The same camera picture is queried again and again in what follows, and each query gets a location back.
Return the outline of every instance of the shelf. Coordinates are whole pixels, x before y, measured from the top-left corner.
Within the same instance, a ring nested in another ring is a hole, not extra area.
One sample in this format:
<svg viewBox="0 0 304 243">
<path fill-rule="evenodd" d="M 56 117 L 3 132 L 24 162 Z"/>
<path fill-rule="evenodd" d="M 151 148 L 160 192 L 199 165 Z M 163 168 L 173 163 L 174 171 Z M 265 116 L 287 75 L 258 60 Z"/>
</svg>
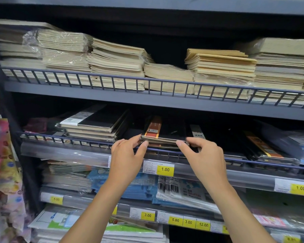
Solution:
<svg viewBox="0 0 304 243">
<path fill-rule="evenodd" d="M 80 195 L 76 191 L 63 190 L 63 189 L 51 188 L 51 187 L 42 187 L 40 193 L 41 193 L 40 198 L 42 202 L 50 203 L 51 197 L 60 198 L 60 201 L 62 201 L 61 205 L 75 209 L 86 209 L 94 198 L 93 194 Z M 164 220 L 164 218 L 167 218 L 166 216 L 171 214 L 173 217 L 182 218 L 183 220 L 188 218 L 194 219 L 194 221 L 196 221 L 196 219 L 197 221 L 203 220 L 204 222 L 208 222 L 210 224 L 210 227 L 206 231 L 211 231 L 214 233 L 225 233 L 223 231 L 224 221 L 221 215 L 214 214 L 212 212 L 207 212 L 204 210 L 194 209 L 194 208 L 177 209 L 170 207 L 162 207 L 157 204 L 151 204 L 151 202 L 149 201 L 121 199 L 117 205 L 117 213 L 115 215 L 121 217 L 133 217 L 133 218 L 135 217 L 136 219 L 141 219 L 141 218 L 137 218 L 137 214 L 133 213 L 135 209 L 136 210 L 138 209 L 139 212 L 148 211 L 152 213 L 152 215 L 154 214 L 155 215 L 154 220 L 153 220 L 153 216 L 151 217 L 152 219 L 149 220 L 152 222 L 171 224 L 171 222 L 169 223 L 169 221 L 166 222 L 166 220 Z M 275 229 L 275 230 L 285 231 L 286 233 L 293 232 L 293 233 L 304 234 L 304 229 L 298 231 L 296 229 L 292 229 L 287 226 L 285 226 L 285 228 L 283 228 L 282 226 L 280 227 L 265 226 L 265 228 L 269 232 Z"/>
<path fill-rule="evenodd" d="M 108 167 L 108 161 L 111 159 L 110 149 L 108 148 L 31 139 L 25 139 L 23 141 L 21 153 L 24 156 L 77 162 L 98 167 Z M 172 154 L 168 153 L 168 155 L 164 156 L 146 154 L 144 163 L 146 165 L 146 162 L 148 162 L 153 166 L 164 163 L 165 165 L 174 167 L 174 177 L 198 180 L 186 158 L 182 156 L 171 157 L 170 155 Z M 304 169 L 304 167 L 288 167 L 288 172 L 286 172 L 284 170 L 267 170 L 248 166 L 248 163 L 263 165 L 264 163 L 262 162 L 228 158 L 225 158 L 225 160 L 232 163 L 242 163 L 241 166 L 227 165 L 227 178 L 230 184 L 235 187 L 274 191 L 276 179 L 292 180 L 295 184 L 304 182 L 304 175 L 296 174 L 298 170 Z M 281 167 L 268 163 L 265 164 L 271 168 Z"/>
<path fill-rule="evenodd" d="M 304 0 L 0 0 L 0 3 L 304 16 Z"/>
<path fill-rule="evenodd" d="M 188 85 L 201 85 L 211 87 L 210 89 L 213 89 L 210 96 L 201 96 L 199 95 L 200 90 L 196 92 L 196 94 L 187 94 L 164 91 L 160 92 L 149 89 L 139 91 L 96 87 L 93 86 L 94 82 L 90 78 L 91 76 L 97 76 L 98 78 L 107 77 L 111 80 L 114 80 L 114 78 L 126 78 L 136 80 L 136 82 L 137 80 L 145 80 L 161 83 L 178 83 L 178 81 L 171 80 L 14 67 L 2 67 L 2 69 L 4 69 L 6 73 L 10 70 L 11 72 L 14 72 L 15 75 L 18 75 L 15 78 L 8 77 L 8 81 L 5 82 L 5 90 L 11 92 L 35 93 L 40 95 L 304 120 L 304 101 L 301 103 L 298 101 L 299 97 L 304 94 L 304 91 L 180 81 L 180 84 L 187 85 L 187 89 Z M 32 75 L 37 75 L 36 80 L 30 77 Z M 73 78 L 73 84 L 71 84 L 69 80 L 71 77 Z M 235 92 L 237 91 L 239 93 L 236 93 L 235 98 L 227 98 L 226 93 L 223 94 L 223 97 L 213 97 L 214 89 L 219 87 L 226 90 L 226 92 L 234 89 Z M 248 99 L 240 99 L 241 92 L 245 91 L 248 92 Z M 260 101 L 259 99 L 255 100 L 255 93 L 258 91 L 266 91 L 267 93 L 267 95 Z M 272 94 L 272 92 L 279 93 L 279 95 L 281 95 L 280 98 L 275 99 L 274 103 L 269 102 L 268 99 L 269 94 Z M 282 103 L 282 97 L 287 93 L 291 94 L 293 98 L 290 102 L 285 104 Z"/>
</svg>

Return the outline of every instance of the finger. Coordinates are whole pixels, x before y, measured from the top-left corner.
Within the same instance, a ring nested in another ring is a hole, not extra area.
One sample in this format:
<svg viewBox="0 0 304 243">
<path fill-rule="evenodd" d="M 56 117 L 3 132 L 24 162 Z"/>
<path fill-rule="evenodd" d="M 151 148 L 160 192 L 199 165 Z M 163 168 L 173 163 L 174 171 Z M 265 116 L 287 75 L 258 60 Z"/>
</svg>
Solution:
<svg viewBox="0 0 304 243">
<path fill-rule="evenodd" d="M 114 152 L 115 148 L 119 146 L 120 143 L 122 143 L 125 139 L 121 139 L 116 141 L 112 146 L 111 146 L 111 152 Z"/>
<path fill-rule="evenodd" d="M 187 137 L 187 142 L 189 142 L 189 144 L 196 145 L 197 147 L 205 147 L 213 144 L 213 142 L 199 137 Z"/>
<path fill-rule="evenodd" d="M 176 144 L 178 145 L 178 147 L 180 148 L 180 150 L 182 151 L 182 153 L 186 156 L 186 158 L 191 159 L 194 155 L 196 155 L 196 153 L 194 151 L 191 150 L 191 148 L 184 143 L 183 141 L 176 141 Z"/>
<path fill-rule="evenodd" d="M 148 145 L 149 142 L 144 141 L 136 151 L 135 157 L 137 157 L 139 160 L 143 160 Z"/>
<path fill-rule="evenodd" d="M 128 145 L 132 145 L 133 148 L 136 147 L 140 143 L 140 137 L 141 134 L 135 135 L 132 138 L 128 139 L 127 141 Z"/>
</svg>

